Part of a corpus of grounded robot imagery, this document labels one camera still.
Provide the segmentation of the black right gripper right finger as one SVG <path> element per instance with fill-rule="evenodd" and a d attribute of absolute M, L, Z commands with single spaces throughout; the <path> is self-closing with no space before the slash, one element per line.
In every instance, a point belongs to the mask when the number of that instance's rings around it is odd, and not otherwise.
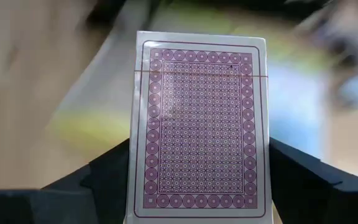
<path fill-rule="evenodd" d="M 270 139 L 272 200 L 283 224 L 358 224 L 358 176 Z"/>

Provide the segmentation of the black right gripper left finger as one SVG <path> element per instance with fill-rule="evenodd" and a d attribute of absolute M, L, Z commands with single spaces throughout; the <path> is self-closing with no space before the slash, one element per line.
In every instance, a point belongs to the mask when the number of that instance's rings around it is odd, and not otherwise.
<path fill-rule="evenodd" d="M 41 189 L 0 190 L 0 224 L 123 224 L 129 140 Z"/>

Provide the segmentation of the purple-patterned playing card deck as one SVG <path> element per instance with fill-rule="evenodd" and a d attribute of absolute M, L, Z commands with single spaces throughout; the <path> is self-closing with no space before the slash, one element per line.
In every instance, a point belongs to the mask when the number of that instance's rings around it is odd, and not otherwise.
<path fill-rule="evenodd" d="M 139 31 L 125 224 L 273 224 L 266 42 Z"/>

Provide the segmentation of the clear yellow-trimmed zip pouch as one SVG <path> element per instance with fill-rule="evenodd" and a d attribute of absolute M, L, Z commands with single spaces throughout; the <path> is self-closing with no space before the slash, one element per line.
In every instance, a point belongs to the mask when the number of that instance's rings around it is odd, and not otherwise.
<path fill-rule="evenodd" d="M 100 49 L 49 123 L 88 156 L 129 137 L 135 36 L 145 3 L 128 0 Z M 326 92 L 333 61 L 278 17 L 186 0 L 160 5 L 152 31 L 262 37 L 267 43 L 271 137 L 318 159 L 326 155 Z"/>

